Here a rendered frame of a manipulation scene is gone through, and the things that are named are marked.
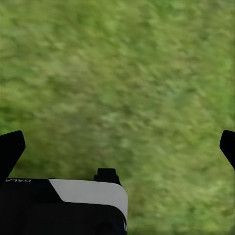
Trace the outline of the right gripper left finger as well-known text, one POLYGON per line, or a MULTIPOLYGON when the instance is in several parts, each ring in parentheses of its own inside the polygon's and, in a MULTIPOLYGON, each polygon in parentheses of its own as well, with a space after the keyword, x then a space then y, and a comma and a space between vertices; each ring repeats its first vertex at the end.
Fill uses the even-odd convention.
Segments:
POLYGON ((25 150, 21 130, 0 136, 0 189, 25 150))

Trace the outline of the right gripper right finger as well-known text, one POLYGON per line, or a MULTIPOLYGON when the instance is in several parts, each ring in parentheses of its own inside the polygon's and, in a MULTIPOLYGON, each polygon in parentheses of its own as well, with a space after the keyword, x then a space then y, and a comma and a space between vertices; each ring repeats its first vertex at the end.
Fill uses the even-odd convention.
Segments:
POLYGON ((224 130, 219 147, 235 169, 235 132, 224 130))

